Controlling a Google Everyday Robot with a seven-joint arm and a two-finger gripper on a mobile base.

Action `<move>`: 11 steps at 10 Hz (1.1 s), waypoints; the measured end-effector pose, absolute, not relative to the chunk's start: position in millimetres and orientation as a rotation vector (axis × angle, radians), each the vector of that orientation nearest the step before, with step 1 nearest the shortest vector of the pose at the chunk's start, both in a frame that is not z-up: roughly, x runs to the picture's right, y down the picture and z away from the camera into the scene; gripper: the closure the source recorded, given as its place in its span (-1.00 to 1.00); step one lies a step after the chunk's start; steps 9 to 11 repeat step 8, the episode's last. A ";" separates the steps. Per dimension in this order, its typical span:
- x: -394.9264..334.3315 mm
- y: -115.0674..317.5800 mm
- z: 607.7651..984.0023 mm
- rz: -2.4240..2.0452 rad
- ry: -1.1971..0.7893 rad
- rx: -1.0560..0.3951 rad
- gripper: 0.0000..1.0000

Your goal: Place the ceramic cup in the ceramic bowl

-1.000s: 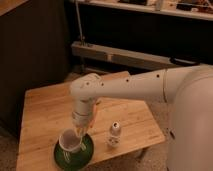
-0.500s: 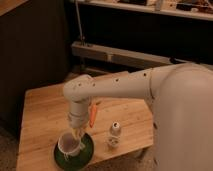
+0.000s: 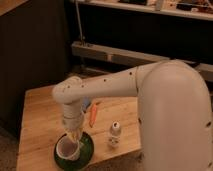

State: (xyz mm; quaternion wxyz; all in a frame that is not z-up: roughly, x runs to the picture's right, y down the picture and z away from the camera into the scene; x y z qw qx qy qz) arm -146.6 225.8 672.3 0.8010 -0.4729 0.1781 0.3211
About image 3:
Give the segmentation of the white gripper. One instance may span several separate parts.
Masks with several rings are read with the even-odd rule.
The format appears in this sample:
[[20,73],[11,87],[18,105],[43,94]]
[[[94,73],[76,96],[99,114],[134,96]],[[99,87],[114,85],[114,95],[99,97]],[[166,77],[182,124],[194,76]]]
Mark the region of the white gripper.
[[82,132],[76,130],[84,122],[84,113],[82,112],[81,104],[79,102],[64,104],[62,109],[62,123],[65,130],[68,131],[67,136],[72,143],[77,143],[81,139]]

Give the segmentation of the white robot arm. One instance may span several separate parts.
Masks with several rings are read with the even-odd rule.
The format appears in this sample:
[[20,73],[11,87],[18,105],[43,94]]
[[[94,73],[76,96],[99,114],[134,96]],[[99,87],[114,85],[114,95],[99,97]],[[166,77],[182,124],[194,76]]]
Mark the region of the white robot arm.
[[213,119],[207,85],[180,60],[160,61],[125,71],[55,85],[69,132],[82,124],[84,97],[137,97],[143,171],[213,171]]

